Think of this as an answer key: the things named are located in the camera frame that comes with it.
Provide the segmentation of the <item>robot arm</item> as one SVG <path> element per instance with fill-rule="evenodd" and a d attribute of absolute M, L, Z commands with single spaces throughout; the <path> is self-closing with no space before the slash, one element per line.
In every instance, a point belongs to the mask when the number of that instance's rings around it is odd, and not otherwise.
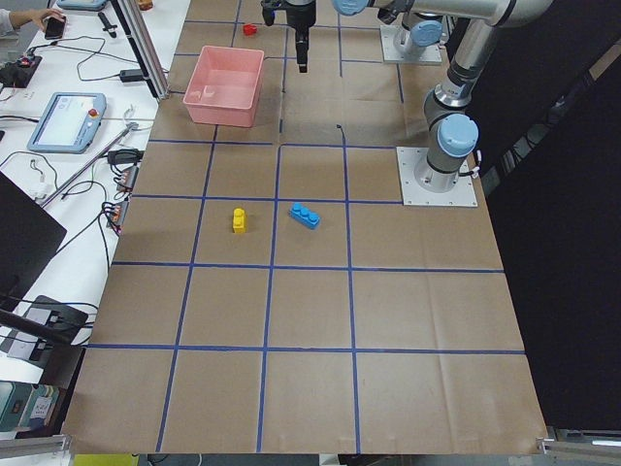
<path fill-rule="evenodd" d="M 367 8 L 377 8 L 377 18 L 391 24 L 403 14 L 403 37 L 419 47 L 436 44 L 442 34 L 441 16 L 412 12 L 413 1 L 333 1 L 333 8 L 342 16 L 352 17 Z M 272 26 L 276 11 L 285 11 L 287 25 L 295 30 L 298 61 L 303 62 L 310 48 L 310 29 L 316 22 L 315 1 L 261 1 L 262 16 L 267 26 Z"/>
<path fill-rule="evenodd" d="M 487 63 L 503 27 L 517 27 L 540 17 L 549 1 L 334 1 L 343 16 L 377 8 L 377 17 L 389 24 L 397 15 L 413 13 L 465 17 L 471 22 L 450 61 L 446 78 L 426 97 L 424 115 L 430 130 L 427 154 L 414 168 L 423 188 L 444 193 L 453 188 L 464 160 L 474 152 L 478 128 L 464 115 L 472 90 Z"/>

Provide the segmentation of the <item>person hand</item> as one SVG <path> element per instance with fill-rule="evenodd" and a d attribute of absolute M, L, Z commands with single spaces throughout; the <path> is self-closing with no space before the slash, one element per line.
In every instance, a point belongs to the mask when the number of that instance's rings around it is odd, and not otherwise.
<path fill-rule="evenodd" d="M 1 10 L 1 34 L 19 30 L 19 28 L 30 22 L 35 23 L 40 30 L 44 30 L 45 22 L 50 18 L 64 22 L 65 16 L 57 9 L 39 9 L 39 10 L 23 10 L 9 11 Z"/>

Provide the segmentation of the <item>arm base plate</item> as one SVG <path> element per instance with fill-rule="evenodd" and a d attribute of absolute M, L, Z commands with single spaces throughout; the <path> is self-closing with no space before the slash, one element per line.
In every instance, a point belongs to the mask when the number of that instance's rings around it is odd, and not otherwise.
<path fill-rule="evenodd" d="M 384 63 L 441 65 L 438 44 L 426 47 L 416 45 L 409 32 L 398 25 L 381 25 L 380 40 Z"/>
<path fill-rule="evenodd" d="M 403 204 L 417 207 L 476 208 L 478 206 L 471 176 L 461 177 L 468 169 L 463 161 L 457 172 L 435 171 L 427 160 L 427 148 L 396 147 Z"/>

